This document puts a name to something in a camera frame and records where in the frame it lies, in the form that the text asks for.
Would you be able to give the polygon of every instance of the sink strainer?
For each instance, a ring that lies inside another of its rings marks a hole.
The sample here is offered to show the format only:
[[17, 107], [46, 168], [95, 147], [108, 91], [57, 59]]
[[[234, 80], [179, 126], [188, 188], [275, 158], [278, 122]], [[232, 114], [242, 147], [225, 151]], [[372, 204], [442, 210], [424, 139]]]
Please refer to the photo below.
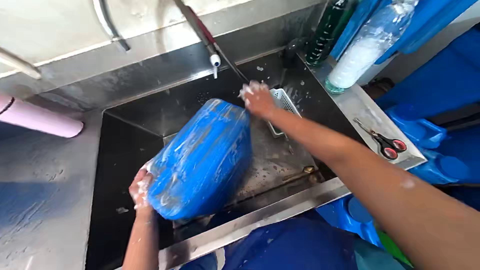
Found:
[[[292, 100], [288, 97], [285, 90], [283, 90], [282, 88], [280, 88], [280, 89], [270, 89], [270, 93], [272, 94], [272, 96], [275, 97], [275, 99], [274, 99], [275, 104], [278, 107], [280, 107], [284, 110], [288, 110], [289, 112], [291, 112], [293, 114], [296, 114], [296, 115], [301, 117], [299, 111], [297, 110], [295, 105], [293, 105]], [[272, 133], [274, 138], [278, 138], [278, 137], [280, 137], [284, 134], [281, 130], [274, 127], [272, 125], [272, 123], [270, 123], [270, 121], [268, 121], [267, 123], [268, 123], [268, 129], [270, 129], [270, 132]]]

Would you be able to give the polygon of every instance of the plastic bottle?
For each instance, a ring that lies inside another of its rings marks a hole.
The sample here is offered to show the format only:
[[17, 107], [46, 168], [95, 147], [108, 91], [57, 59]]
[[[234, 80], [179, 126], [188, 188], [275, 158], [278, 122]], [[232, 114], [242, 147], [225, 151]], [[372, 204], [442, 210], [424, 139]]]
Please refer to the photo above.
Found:
[[315, 36], [308, 46], [305, 56], [307, 64], [316, 66], [327, 58], [347, 26], [357, 3], [358, 0], [329, 1], [315, 31]]
[[0, 121], [65, 138], [78, 135], [84, 127], [81, 121], [3, 95], [0, 95]]
[[402, 36], [418, 0], [397, 0], [380, 9], [362, 26], [328, 75], [325, 86], [332, 94], [351, 87]]

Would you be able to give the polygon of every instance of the hand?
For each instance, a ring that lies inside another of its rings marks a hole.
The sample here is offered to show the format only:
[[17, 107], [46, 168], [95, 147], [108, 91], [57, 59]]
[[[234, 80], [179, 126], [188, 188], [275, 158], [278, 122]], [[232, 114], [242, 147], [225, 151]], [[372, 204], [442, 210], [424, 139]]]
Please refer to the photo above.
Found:
[[277, 106], [270, 94], [268, 85], [250, 81], [250, 85], [243, 85], [245, 107], [254, 115], [270, 120], [275, 114]]
[[139, 212], [150, 212], [152, 206], [148, 203], [147, 190], [151, 184], [153, 176], [151, 173], [148, 173], [145, 167], [142, 167], [137, 175], [133, 178], [133, 182], [128, 188], [130, 196], [132, 196], [133, 202], [135, 203], [135, 209], [137, 214]]

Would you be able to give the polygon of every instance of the metal pipe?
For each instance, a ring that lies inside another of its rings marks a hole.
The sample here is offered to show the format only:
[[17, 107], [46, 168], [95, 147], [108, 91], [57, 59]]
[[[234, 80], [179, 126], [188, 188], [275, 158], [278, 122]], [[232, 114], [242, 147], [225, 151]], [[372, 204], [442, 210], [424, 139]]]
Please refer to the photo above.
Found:
[[106, 0], [93, 0], [93, 7], [105, 33], [110, 36], [110, 39], [113, 42], [117, 41], [120, 47], [122, 47], [125, 51], [129, 51], [130, 46], [128, 46], [127, 42], [118, 33], [115, 25], [112, 22], [112, 19], [110, 18]]
[[0, 62], [18, 69], [34, 79], [38, 80], [42, 78], [42, 74], [40, 74], [40, 71], [34, 65], [3, 48], [0, 48]]
[[195, 14], [195, 12], [189, 6], [186, 6], [183, 3], [182, 0], [174, 0], [174, 1], [175, 1], [176, 5], [178, 6], [178, 8], [180, 9], [180, 11], [182, 12], [182, 14], [187, 19], [190, 26], [192, 26], [193, 30], [195, 31], [195, 33], [200, 38], [200, 40], [207, 47], [207, 50], [208, 50], [210, 56], [212, 56], [211, 50], [214, 50], [214, 51], [216, 50], [215, 54], [218, 51], [218, 53], [222, 56], [222, 58], [225, 60], [225, 62], [227, 62], [227, 64], [230, 66], [230, 68], [232, 68], [233, 72], [235, 72], [235, 74], [240, 79], [242, 79], [244, 82], [249, 83], [250, 80], [247, 79], [247, 77], [238, 69], [235, 62], [232, 62], [227, 58], [225, 53], [222, 51], [222, 49], [217, 44], [217, 42], [213, 38], [210, 31], [208, 31], [206, 26], [203, 24], [202, 20], [200, 20], [200, 18], [197, 16], [197, 14]]

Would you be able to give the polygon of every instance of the green object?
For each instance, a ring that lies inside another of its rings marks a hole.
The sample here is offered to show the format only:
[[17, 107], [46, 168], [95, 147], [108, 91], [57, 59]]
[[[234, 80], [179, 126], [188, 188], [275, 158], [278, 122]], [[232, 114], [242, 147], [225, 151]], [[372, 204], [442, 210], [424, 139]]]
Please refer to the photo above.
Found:
[[400, 260], [401, 262], [411, 266], [413, 268], [412, 263], [408, 260], [407, 256], [403, 254], [403, 252], [398, 248], [398, 246], [393, 242], [393, 240], [383, 231], [377, 229], [378, 238], [380, 238], [380, 242], [384, 245], [385, 250], [392, 254], [395, 258]]
[[358, 0], [330, 0], [309, 43], [305, 60], [315, 66], [325, 60], [347, 26]]

